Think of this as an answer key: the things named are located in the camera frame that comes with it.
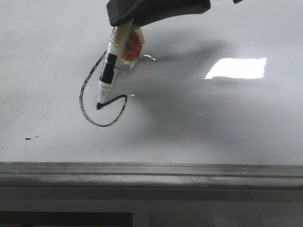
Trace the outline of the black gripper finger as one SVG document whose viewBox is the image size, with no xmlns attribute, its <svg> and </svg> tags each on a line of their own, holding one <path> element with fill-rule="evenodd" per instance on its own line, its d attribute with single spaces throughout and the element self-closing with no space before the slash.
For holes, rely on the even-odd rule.
<svg viewBox="0 0 303 227">
<path fill-rule="evenodd" d="M 107 14 L 111 26 L 130 21 L 145 26 L 170 17 L 203 14 L 210 7 L 209 0 L 110 0 Z"/>
</svg>

